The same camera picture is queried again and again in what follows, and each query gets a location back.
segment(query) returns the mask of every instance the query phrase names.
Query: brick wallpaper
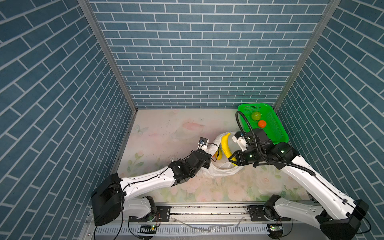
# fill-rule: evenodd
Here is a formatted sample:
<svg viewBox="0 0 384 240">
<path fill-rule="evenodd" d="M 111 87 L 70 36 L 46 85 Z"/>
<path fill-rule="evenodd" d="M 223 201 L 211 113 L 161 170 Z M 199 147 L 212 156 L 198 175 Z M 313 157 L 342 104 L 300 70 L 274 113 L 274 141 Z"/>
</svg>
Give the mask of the brick wallpaper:
<svg viewBox="0 0 384 240">
<path fill-rule="evenodd" d="M 364 237 L 377 240 L 384 239 L 383 12 L 381 0 L 342 0 L 279 110 L 309 163 L 370 205 Z"/>
<path fill-rule="evenodd" d="M 0 1 L 0 239 L 77 239 L 131 114 L 77 0 Z"/>
<path fill-rule="evenodd" d="M 138 108 L 272 105 L 328 3 L 91 1 Z"/>
</svg>

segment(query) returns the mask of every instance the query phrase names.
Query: white plastic bag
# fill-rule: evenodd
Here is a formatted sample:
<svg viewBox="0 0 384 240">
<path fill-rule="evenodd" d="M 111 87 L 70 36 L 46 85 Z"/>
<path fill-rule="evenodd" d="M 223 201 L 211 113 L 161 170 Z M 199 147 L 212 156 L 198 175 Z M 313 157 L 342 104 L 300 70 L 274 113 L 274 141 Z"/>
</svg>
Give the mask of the white plastic bag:
<svg viewBox="0 0 384 240">
<path fill-rule="evenodd" d="M 221 144 L 221 138 L 227 135 L 228 133 L 229 132 L 220 134 L 219 136 L 216 137 L 216 139 L 212 143 L 215 143 L 219 146 Z M 207 153 L 214 155 L 216 152 L 217 152 L 217 146 L 213 144 L 209 144 L 207 147 Z M 241 167 L 235 166 L 232 163 L 230 163 L 228 161 L 228 158 L 223 153 L 223 157 L 220 160 L 217 160 L 216 162 L 211 161 L 209 168 L 206 169 L 202 167 L 198 171 L 197 175 L 202 175 L 209 178 L 225 177 L 225 176 L 229 176 L 237 173 L 238 171 L 241 170 L 241 168 L 242 166 Z"/>
</svg>

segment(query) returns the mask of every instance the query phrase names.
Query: green basket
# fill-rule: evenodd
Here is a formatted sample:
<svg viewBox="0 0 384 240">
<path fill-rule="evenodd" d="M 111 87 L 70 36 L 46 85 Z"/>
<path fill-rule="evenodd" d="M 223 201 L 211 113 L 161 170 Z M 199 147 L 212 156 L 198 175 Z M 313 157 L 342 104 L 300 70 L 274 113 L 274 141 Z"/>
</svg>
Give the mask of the green basket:
<svg viewBox="0 0 384 240">
<path fill-rule="evenodd" d="M 266 121 L 266 127 L 263 129 L 274 144 L 289 141 L 287 132 L 285 131 L 275 111 L 270 105 L 266 103 L 246 103 L 241 104 L 237 110 L 245 115 L 254 129 L 259 128 L 259 126 L 257 125 L 258 121 L 254 121 L 251 118 L 251 114 L 256 111 L 260 112 L 262 115 L 260 120 Z M 239 119 L 243 124 L 244 131 L 249 132 L 249 128 L 244 119 L 241 116 L 239 116 Z"/>
</svg>

